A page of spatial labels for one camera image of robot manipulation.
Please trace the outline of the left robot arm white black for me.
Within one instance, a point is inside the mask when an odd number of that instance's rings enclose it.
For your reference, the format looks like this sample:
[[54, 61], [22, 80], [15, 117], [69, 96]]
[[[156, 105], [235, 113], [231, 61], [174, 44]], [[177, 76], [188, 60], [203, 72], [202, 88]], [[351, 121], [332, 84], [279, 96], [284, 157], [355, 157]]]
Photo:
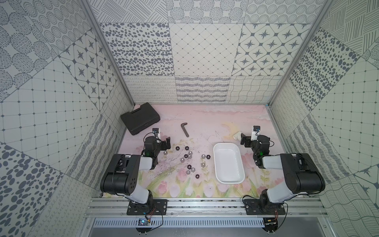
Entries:
[[113, 155], [101, 181], [103, 193], [124, 197], [139, 207], [151, 209], [154, 205], [153, 194], [138, 184], [141, 170], [153, 170], [158, 165], [161, 151], [171, 149], [171, 138], [165, 140], [157, 136], [144, 139], [144, 149], [140, 155]]

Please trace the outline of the white pipe elbow fitting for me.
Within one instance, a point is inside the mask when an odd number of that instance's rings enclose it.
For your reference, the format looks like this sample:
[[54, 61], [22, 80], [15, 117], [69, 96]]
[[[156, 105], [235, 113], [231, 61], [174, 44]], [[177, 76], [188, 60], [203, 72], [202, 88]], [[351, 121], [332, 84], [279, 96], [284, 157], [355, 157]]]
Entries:
[[241, 135], [242, 135], [242, 132], [239, 131], [239, 132], [237, 132], [237, 133], [235, 133], [235, 134], [233, 135], [233, 139], [234, 139], [234, 140], [241, 141]]

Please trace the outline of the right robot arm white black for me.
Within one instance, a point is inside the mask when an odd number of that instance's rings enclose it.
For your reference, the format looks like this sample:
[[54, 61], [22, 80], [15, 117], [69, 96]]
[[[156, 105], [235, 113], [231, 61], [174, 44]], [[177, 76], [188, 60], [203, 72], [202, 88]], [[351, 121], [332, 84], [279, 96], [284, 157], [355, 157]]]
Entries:
[[307, 153], [270, 155], [271, 140], [264, 135], [240, 135], [240, 144], [253, 151], [255, 165], [260, 169], [278, 169], [284, 181], [260, 194], [259, 207], [267, 209], [282, 205], [298, 195], [315, 195], [325, 190], [325, 180]]

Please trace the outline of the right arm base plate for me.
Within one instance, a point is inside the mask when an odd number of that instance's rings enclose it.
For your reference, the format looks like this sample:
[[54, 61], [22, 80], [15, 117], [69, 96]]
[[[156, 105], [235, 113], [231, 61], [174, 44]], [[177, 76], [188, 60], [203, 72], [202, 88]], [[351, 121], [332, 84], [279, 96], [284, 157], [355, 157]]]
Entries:
[[254, 198], [244, 198], [242, 200], [247, 215], [285, 215], [286, 209], [282, 203], [262, 204]]

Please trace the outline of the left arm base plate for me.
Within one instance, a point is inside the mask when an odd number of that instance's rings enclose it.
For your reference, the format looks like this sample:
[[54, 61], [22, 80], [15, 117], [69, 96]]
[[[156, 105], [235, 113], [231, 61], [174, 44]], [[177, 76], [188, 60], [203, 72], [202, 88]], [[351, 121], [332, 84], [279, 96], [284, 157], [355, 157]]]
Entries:
[[167, 212], [167, 205], [167, 199], [152, 199], [146, 204], [130, 202], [127, 209], [127, 215], [165, 215]]

